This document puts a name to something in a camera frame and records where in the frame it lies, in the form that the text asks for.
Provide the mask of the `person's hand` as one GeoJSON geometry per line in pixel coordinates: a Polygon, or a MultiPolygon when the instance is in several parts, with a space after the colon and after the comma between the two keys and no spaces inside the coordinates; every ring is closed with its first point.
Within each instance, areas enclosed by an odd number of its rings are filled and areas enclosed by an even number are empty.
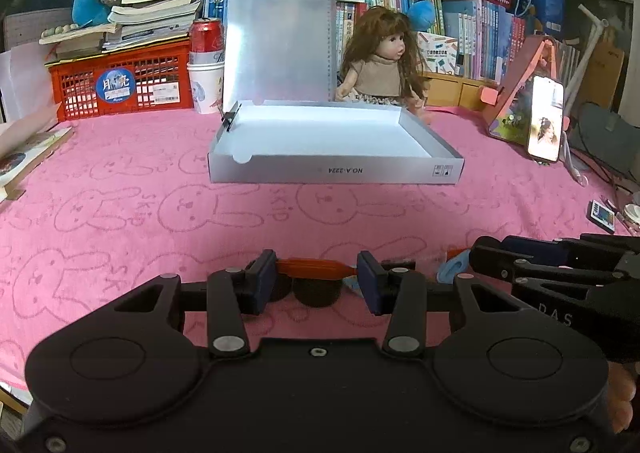
{"type": "Polygon", "coordinates": [[[621,433],[631,424],[638,379],[638,363],[608,362],[608,418],[614,433],[621,433]]]}

